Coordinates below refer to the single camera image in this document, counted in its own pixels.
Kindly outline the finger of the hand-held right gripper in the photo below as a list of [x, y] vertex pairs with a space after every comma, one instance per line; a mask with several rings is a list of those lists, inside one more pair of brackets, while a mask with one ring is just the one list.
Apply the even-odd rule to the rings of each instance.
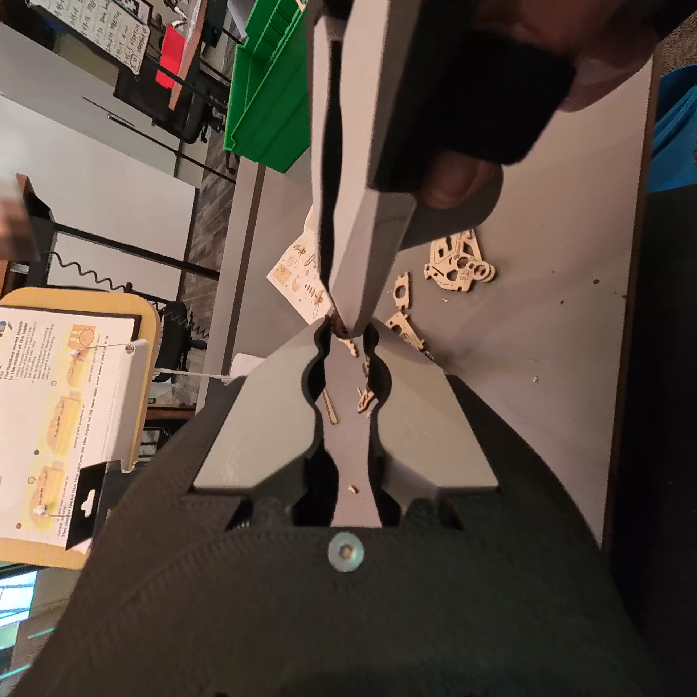
[[342, 168], [329, 294], [346, 336], [364, 332], [413, 215], [411, 193], [382, 192], [380, 159], [420, 1], [354, 1], [342, 41]]
[[341, 21], [319, 14], [312, 30], [311, 191], [316, 223], [318, 274], [331, 301], [330, 274], [335, 254], [334, 213], [341, 179]]

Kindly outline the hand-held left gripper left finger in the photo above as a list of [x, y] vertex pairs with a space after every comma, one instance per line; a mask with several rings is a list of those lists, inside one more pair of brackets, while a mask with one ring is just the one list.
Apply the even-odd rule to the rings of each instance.
[[318, 320], [250, 371], [194, 480], [194, 490], [302, 498], [305, 468], [323, 447], [317, 400], [333, 329]]

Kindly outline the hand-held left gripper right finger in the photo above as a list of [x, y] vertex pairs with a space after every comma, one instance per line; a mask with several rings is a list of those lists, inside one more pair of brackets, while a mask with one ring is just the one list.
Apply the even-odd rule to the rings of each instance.
[[494, 492], [499, 484], [443, 370], [378, 320], [366, 327], [369, 473], [377, 496], [417, 499]]

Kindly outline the pale wooden parts sheet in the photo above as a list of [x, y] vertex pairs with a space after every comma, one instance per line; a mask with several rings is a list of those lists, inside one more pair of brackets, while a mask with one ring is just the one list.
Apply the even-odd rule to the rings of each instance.
[[474, 229], [431, 242], [424, 278], [441, 289], [466, 293], [475, 283], [490, 283], [495, 275], [495, 267], [482, 257]]

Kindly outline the person's right hand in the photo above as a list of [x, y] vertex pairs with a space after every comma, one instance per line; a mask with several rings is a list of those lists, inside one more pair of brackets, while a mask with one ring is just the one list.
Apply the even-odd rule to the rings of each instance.
[[[484, 1], [477, 25], [568, 58], [576, 76], [560, 111], [603, 99], [636, 74], [659, 42], [645, 21], [644, 1]], [[454, 151], [439, 154], [420, 201], [446, 209], [474, 196], [500, 170]]]

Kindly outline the stacked green plastic bins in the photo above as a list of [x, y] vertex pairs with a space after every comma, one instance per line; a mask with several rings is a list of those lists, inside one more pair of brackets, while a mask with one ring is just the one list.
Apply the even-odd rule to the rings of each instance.
[[223, 147], [286, 173], [310, 143], [309, 1], [256, 1], [236, 46]]

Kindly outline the red plastic bin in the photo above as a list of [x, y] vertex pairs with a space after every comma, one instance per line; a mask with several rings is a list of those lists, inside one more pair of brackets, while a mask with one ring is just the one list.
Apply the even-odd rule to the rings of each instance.
[[[186, 77], [186, 73], [180, 73], [185, 44], [186, 40], [182, 33], [180, 33], [172, 24], [168, 24], [165, 28], [162, 40], [159, 65], [170, 73], [177, 74], [179, 77]], [[163, 73], [161, 70], [156, 71], [155, 81], [162, 88], [169, 91], [172, 90], [176, 83], [173, 78], [168, 76], [168, 74]]]

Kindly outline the open instruction booklet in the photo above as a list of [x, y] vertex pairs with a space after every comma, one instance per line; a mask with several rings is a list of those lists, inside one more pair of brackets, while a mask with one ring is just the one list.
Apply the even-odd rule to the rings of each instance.
[[267, 275], [268, 281], [308, 325], [330, 316], [334, 310], [319, 277], [317, 250], [317, 222], [310, 207], [302, 234]]

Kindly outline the white printed instruction page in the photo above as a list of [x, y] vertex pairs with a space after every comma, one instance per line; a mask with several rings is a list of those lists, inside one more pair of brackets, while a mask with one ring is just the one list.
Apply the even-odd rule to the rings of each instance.
[[68, 549], [81, 470], [108, 458], [140, 318], [1, 306], [1, 537]]

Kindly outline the blue cloth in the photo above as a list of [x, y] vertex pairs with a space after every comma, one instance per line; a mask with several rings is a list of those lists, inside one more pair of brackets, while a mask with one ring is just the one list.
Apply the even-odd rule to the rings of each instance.
[[696, 64], [690, 64], [660, 79], [647, 191], [695, 183]]

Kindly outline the wooden book stand white base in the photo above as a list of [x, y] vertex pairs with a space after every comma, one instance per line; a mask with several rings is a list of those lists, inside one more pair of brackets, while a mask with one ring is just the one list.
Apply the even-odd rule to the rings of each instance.
[[[5, 307], [29, 307], [66, 311], [70, 314], [96, 313], [100, 315], [133, 315], [141, 318], [138, 338], [148, 342], [147, 368], [142, 370], [137, 421], [130, 431], [130, 450], [123, 458], [125, 465], [134, 466], [140, 436], [148, 412], [148, 394], [151, 379], [156, 369], [155, 362], [160, 350], [162, 329], [156, 310], [145, 299], [129, 293], [97, 292], [61, 288], [24, 287], [10, 292], [1, 300]], [[8, 571], [11, 564], [27, 564], [34, 567], [81, 570], [91, 551], [91, 541], [84, 542], [70, 551], [57, 546], [18, 539], [1, 538], [1, 570]]]

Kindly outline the handwritten whiteboard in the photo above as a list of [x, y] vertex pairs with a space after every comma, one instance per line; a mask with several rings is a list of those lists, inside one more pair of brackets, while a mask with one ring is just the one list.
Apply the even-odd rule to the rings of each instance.
[[105, 59], [139, 76], [151, 37], [142, 22], [120, 1], [27, 1], [26, 5], [55, 20]]

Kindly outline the slotted wooden bracket part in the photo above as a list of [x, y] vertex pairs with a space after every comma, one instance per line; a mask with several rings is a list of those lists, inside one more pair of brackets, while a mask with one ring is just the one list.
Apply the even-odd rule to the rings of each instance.
[[404, 311], [395, 312], [388, 318], [385, 325], [402, 338], [409, 346], [420, 353], [425, 353], [425, 341], [418, 336], [411, 325], [408, 315]]

